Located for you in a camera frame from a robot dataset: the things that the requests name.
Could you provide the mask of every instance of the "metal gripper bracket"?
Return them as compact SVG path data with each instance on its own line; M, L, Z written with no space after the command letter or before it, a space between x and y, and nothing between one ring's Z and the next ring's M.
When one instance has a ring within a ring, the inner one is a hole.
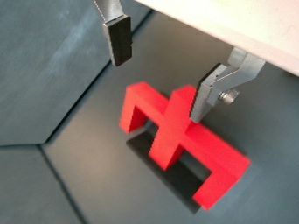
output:
M229 64L230 66L218 64L199 83L190 113L195 123L200 122L218 102L234 102L239 95L234 87L258 77L266 61L235 47Z
M119 0L94 0L103 19L110 57L119 67L132 58L131 17L124 14Z

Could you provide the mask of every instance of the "red h-shaped block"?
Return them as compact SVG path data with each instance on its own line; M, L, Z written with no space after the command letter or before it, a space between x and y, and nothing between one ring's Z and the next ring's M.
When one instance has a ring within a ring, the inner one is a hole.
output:
M195 88L172 91L168 99L146 82L127 87L120 127L128 133L142 127L146 118L159 126L150 156L166 170L187 150L208 167L211 175L192 195L206 209L239 181L250 160L207 127L190 120Z

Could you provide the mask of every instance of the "dark gray surface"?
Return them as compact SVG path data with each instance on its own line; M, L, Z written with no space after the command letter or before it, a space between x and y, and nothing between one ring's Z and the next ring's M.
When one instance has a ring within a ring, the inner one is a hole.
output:
M122 1L136 28L148 9ZM39 144L108 63L92 0L0 0L0 145Z
M118 126L126 87L147 81L170 94L230 56L231 46L154 14L135 36L135 57L110 66L43 146L90 222L261 224L299 222L299 78L266 64L231 106L203 122L251 159L210 211L192 214L127 147Z
M0 147L0 223L80 224L35 146Z

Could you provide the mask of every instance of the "white panel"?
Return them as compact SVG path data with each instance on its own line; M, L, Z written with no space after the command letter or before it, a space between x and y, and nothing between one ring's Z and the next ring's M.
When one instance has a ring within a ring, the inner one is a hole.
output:
M299 76L298 0L136 0Z

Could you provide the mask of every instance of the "screw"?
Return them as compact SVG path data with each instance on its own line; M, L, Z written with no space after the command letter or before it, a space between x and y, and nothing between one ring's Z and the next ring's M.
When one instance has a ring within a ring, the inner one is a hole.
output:
M219 100L226 104L231 104L239 96L239 91L237 89L230 89L226 92L221 92Z

